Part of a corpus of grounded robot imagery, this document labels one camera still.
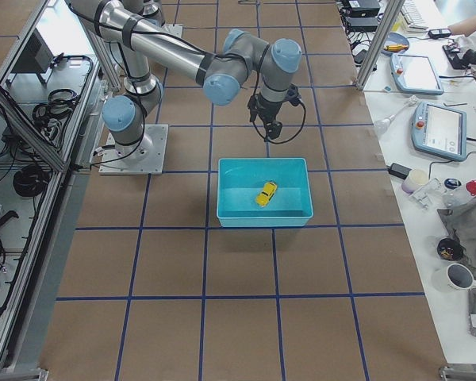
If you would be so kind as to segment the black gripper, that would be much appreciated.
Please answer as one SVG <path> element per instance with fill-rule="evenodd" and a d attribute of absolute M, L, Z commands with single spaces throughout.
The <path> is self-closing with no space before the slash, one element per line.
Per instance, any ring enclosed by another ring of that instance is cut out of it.
<path fill-rule="evenodd" d="M 257 94 L 248 100 L 249 121 L 255 122 L 257 116 L 259 116 L 264 124 L 267 140 L 275 140 L 281 134 L 282 123 L 276 120 L 281 107 L 282 101 L 269 101 L 262 94 Z"/>

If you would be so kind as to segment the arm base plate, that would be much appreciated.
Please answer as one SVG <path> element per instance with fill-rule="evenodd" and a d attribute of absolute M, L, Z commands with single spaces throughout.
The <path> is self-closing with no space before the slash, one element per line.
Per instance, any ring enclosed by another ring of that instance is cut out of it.
<path fill-rule="evenodd" d="M 105 150 L 102 156 L 103 164 L 99 165 L 102 175 L 161 175 L 165 151 L 167 147 L 167 124 L 146 124 L 143 140 L 140 146 L 128 147 L 116 145 L 111 133 L 108 133 L 107 144 L 113 145 Z"/>
<path fill-rule="evenodd" d="M 182 37 L 183 25 L 181 25 L 181 24 L 167 24 L 166 23 L 163 26 L 163 29 L 167 33 L 170 33 L 171 35 L 174 35 L 174 36 L 179 37 L 179 38 Z"/>

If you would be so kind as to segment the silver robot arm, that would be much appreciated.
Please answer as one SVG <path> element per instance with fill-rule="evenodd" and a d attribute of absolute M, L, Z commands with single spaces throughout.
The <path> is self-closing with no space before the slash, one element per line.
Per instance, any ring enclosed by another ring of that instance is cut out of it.
<path fill-rule="evenodd" d="M 232 29 L 221 53 L 207 52 L 167 32 L 160 18 L 144 17 L 140 1 L 69 1 L 67 5 L 86 32 L 115 44 L 121 55 L 125 94 L 112 97 L 102 109 L 116 154 L 105 163 L 115 171 L 131 173 L 150 158 L 163 159 L 163 150 L 156 145 L 165 141 L 154 138 L 146 123 L 163 98 L 162 85 L 149 67 L 151 61 L 195 81 L 217 106 L 227 106 L 255 72 L 248 110 L 251 123 L 263 123 L 261 137 L 266 142 L 280 142 L 282 123 L 277 115 L 282 105 L 303 104 L 292 83 L 301 62 L 301 48 L 294 40 L 282 38 L 270 44 Z"/>
<path fill-rule="evenodd" d="M 161 0 L 143 0 L 143 17 L 159 27 L 165 25 Z"/>

